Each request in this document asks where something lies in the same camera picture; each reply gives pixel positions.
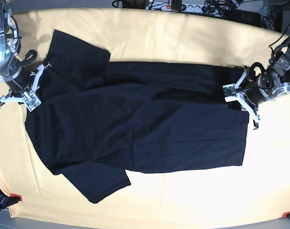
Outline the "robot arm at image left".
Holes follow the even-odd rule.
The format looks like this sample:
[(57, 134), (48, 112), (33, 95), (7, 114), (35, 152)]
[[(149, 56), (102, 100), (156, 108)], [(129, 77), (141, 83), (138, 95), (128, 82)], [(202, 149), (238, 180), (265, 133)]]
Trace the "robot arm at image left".
[(41, 64), (35, 72), (26, 70), (25, 66), (37, 58), (35, 50), (29, 50), (21, 61), (16, 58), (21, 49), (21, 36), (12, 9), (4, 9), (6, 3), (0, 0), (0, 82), (6, 83), (9, 91), (0, 98), (0, 108), (5, 103), (19, 103), (32, 112), (42, 103), (36, 92), (40, 77), (51, 65)]

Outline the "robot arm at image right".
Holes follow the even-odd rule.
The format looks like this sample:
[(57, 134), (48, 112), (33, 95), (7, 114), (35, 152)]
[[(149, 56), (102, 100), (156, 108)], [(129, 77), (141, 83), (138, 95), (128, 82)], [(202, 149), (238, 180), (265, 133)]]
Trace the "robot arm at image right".
[(290, 35), (272, 50), (268, 67), (253, 63), (233, 85), (231, 94), (258, 129), (258, 106), (290, 94)]

